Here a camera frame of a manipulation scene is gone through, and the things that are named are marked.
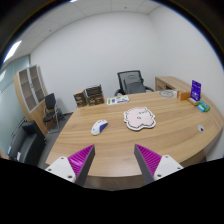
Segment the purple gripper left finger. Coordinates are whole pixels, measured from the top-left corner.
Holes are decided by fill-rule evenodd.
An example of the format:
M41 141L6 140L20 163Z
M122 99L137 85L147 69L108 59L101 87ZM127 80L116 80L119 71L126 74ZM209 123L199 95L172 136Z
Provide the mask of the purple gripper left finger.
M90 145L69 157L59 157L46 168L46 171L76 185L84 186L94 156L95 146Z

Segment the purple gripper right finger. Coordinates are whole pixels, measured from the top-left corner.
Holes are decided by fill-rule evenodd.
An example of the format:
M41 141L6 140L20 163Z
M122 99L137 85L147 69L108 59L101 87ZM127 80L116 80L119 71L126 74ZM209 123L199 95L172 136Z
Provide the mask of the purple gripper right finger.
M171 156L161 156L139 144L135 145L134 155L145 184L152 183L182 169L182 166Z

